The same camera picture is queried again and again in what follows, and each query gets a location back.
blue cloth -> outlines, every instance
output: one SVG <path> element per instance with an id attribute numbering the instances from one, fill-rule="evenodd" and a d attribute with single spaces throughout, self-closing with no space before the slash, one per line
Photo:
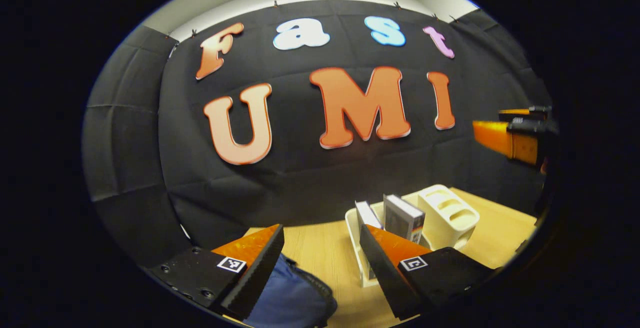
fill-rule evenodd
<path id="1" fill-rule="evenodd" d="M 243 323 L 255 328 L 325 326 L 337 307 L 332 290 L 324 282 L 281 254 Z"/>

gray book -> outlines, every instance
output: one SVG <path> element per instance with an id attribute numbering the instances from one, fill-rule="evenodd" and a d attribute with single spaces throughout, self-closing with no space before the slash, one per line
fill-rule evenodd
<path id="1" fill-rule="evenodd" d="M 397 195 L 384 195 L 384 229 L 420 244 L 425 212 Z"/>
<path id="2" fill-rule="evenodd" d="M 382 224 L 376 217 L 376 214 L 373 212 L 373 209 L 369 206 L 367 202 L 355 202 L 356 203 L 356 212 L 358 212 L 358 229 L 363 224 L 369 224 L 372 227 L 382 229 Z M 368 268 L 368 278 L 374 279 L 376 274 L 373 272 L 371 265 L 367 261 L 366 264 L 369 266 Z"/>

blue letter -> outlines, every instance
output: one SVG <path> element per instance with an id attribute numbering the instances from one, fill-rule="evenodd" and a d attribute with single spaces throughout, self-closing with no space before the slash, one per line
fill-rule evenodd
<path id="1" fill-rule="evenodd" d="M 365 18 L 364 25 L 372 30 L 373 39 L 382 45 L 402 47 L 407 41 L 400 32 L 400 26 L 391 19 L 369 16 Z"/>
<path id="2" fill-rule="evenodd" d="M 280 24 L 273 39 L 273 45 L 279 50 L 291 50 L 307 45 L 321 47 L 329 42 L 329 34 L 322 31 L 322 24 L 315 19 L 295 19 Z"/>

letter m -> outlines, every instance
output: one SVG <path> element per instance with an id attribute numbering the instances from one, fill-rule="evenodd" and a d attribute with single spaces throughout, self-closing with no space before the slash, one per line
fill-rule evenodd
<path id="1" fill-rule="evenodd" d="M 341 68 L 316 70 L 309 80 L 322 92 L 326 124 L 326 132 L 320 136 L 323 148 L 340 148 L 354 141 L 354 134 L 346 128 L 345 114 L 364 141 L 371 138 L 378 111 L 380 124 L 375 128 L 378 138 L 401 138 L 411 132 L 400 94 L 400 70 L 390 66 L 375 68 L 366 93 Z"/>

wooden table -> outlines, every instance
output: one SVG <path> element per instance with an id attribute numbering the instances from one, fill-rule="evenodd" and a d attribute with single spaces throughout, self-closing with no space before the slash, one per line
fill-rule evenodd
<path id="1" fill-rule="evenodd" d="M 503 266 L 535 229 L 532 216 L 451 188 L 480 214 L 466 246 L 460 251 L 490 268 Z M 247 234 L 262 228 L 250 228 Z M 329 326 L 392 326 L 400 323 L 379 285 L 361 287 L 359 269 L 344 220 L 284 228 L 282 253 L 301 269 L 322 279 L 338 302 Z"/>

